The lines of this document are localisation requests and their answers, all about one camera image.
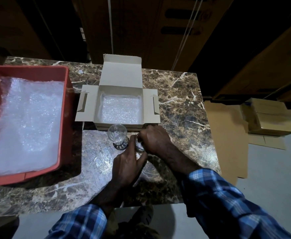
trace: clear glass tumbler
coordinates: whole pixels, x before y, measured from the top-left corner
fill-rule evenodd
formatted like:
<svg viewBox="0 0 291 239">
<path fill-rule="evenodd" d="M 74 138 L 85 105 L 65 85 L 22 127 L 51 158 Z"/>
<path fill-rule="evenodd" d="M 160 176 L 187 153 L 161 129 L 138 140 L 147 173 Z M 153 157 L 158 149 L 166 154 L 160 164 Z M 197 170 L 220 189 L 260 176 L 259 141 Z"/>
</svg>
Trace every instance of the clear glass tumbler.
<svg viewBox="0 0 291 239">
<path fill-rule="evenodd" d="M 121 145 L 126 140 L 127 128 L 121 124 L 114 124 L 108 129 L 108 138 L 115 144 Z"/>
</svg>

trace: gray floor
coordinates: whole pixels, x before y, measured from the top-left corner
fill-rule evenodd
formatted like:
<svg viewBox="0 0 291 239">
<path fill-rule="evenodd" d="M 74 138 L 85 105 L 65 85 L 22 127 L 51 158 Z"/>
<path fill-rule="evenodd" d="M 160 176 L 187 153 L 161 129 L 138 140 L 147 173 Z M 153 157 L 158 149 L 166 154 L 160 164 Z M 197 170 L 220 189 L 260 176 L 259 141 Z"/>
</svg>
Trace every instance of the gray floor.
<svg viewBox="0 0 291 239">
<path fill-rule="evenodd" d="M 249 144 L 248 178 L 237 187 L 250 201 L 267 210 L 291 232 L 291 135 L 284 138 L 287 150 Z M 127 221 L 136 208 L 117 209 L 118 221 Z M 14 239 L 44 238 L 62 213 L 20 216 Z M 186 216 L 184 204 L 156 205 L 151 226 L 162 238 L 208 238 L 197 221 Z"/>
</svg>

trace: cardboard sheet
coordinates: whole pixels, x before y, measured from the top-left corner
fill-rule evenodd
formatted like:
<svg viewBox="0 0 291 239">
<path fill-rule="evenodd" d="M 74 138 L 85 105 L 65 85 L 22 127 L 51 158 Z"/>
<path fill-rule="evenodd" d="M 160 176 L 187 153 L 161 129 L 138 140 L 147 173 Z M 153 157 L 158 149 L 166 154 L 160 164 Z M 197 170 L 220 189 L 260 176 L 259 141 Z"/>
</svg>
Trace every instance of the cardboard sheet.
<svg viewBox="0 0 291 239">
<path fill-rule="evenodd" d="M 282 137 L 249 134 L 248 143 L 286 150 L 286 146 Z"/>
<path fill-rule="evenodd" d="M 247 122 L 237 106 L 204 102 L 222 176 L 232 184 L 237 177 L 247 178 Z"/>
</svg>

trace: left hand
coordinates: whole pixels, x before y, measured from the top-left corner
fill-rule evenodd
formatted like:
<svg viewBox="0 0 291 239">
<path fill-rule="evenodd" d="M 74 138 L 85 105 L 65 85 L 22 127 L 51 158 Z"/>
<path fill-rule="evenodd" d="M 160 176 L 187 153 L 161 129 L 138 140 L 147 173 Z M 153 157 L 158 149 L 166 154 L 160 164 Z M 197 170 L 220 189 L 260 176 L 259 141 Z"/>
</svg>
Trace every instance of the left hand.
<svg viewBox="0 0 291 239">
<path fill-rule="evenodd" d="M 126 188 L 134 183 L 143 169 L 148 154 L 143 152 L 137 160 L 135 151 L 136 135 L 131 135 L 128 147 L 113 160 L 111 181 Z"/>
</svg>

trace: right hand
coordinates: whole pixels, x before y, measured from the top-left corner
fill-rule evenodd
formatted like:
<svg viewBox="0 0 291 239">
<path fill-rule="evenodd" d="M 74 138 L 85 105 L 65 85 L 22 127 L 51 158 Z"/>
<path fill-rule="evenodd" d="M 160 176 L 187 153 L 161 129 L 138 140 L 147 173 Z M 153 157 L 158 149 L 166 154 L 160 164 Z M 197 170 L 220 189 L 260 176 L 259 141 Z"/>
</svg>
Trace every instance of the right hand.
<svg viewBox="0 0 291 239">
<path fill-rule="evenodd" d="M 173 145 L 167 131 L 158 125 L 149 125 L 138 134 L 138 141 L 142 141 L 144 149 L 159 157 L 160 152 Z"/>
</svg>

